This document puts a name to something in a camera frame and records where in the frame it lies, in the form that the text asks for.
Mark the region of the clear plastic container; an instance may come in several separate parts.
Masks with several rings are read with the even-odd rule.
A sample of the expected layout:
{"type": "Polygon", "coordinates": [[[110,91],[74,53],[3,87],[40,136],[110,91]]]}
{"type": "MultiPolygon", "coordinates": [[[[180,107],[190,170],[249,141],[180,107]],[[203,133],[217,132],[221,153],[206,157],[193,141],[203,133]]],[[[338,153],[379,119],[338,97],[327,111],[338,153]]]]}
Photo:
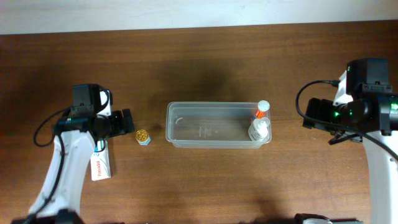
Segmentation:
{"type": "Polygon", "coordinates": [[[266,113],[268,135],[252,141],[249,127],[257,109],[253,102],[174,101],[167,107],[165,137],[175,147],[257,149],[272,140],[271,115],[266,113]]]}

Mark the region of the orange tube white cap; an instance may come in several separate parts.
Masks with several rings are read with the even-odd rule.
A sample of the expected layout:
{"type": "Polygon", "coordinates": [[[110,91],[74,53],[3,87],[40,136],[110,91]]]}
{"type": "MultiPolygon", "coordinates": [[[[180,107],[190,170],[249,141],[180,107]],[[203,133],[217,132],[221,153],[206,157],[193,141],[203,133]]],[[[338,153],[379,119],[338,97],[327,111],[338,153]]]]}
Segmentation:
{"type": "Polygon", "coordinates": [[[269,102],[266,100],[261,100],[257,104],[257,108],[254,112],[253,117],[251,118],[251,122],[253,122],[255,119],[261,119],[264,117],[268,117],[269,110],[270,110],[269,102]]]}

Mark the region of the white squeeze bottle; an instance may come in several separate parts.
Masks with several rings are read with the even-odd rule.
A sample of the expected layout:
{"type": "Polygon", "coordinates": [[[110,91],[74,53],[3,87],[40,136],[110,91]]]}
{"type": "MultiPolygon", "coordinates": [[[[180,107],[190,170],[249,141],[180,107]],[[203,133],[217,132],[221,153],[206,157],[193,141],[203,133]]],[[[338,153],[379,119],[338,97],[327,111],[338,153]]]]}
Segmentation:
{"type": "Polygon", "coordinates": [[[271,131],[269,130],[271,121],[266,118],[256,118],[251,123],[248,134],[252,141],[268,141],[271,136],[271,131]]]}

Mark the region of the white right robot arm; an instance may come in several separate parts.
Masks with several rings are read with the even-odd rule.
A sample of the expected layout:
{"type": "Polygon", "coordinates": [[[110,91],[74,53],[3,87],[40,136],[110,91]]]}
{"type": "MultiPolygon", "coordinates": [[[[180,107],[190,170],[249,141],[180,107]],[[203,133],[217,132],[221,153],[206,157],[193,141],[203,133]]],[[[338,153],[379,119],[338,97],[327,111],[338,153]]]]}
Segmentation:
{"type": "Polygon", "coordinates": [[[329,144],[363,144],[369,168],[371,223],[397,223],[397,96],[368,93],[340,102],[312,98],[303,126],[333,135],[329,144]]]}

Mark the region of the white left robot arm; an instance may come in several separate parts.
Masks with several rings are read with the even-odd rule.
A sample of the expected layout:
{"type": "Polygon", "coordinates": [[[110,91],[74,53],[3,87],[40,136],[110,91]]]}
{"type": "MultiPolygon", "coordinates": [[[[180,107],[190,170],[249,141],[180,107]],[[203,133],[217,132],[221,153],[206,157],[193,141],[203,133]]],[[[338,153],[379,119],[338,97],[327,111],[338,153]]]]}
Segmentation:
{"type": "Polygon", "coordinates": [[[28,215],[12,223],[83,223],[81,192],[91,156],[100,141],[132,133],[131,111],[85,111],[65,108],[53,127],[53,156],[43,186],[28,215]]]}

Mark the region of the gold lid balm jar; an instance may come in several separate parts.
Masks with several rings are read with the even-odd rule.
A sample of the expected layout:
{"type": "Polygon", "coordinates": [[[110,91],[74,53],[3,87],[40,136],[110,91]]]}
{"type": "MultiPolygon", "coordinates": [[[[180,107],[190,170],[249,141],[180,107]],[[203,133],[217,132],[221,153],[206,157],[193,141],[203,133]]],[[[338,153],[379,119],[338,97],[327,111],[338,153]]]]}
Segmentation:
{"type": "Polygon", "coordinates": [[[145,129],[136,131],[136,140],[141,146],[147,146],[150,143],[149,133],[145,129]]]}

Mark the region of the white medicine box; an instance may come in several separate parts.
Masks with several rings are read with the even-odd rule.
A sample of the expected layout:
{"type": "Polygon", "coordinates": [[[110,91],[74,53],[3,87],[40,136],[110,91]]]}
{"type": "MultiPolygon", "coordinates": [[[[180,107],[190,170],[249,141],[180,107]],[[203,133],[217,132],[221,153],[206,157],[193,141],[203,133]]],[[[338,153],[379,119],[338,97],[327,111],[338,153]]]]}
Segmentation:
{"type": "Polygon", "coordinates": [[[97,142],[94,153],[90,158],[91,179],[99,181],[111,178],[111,168],[109,162],[109,148],[106,140],[97,142]]]}

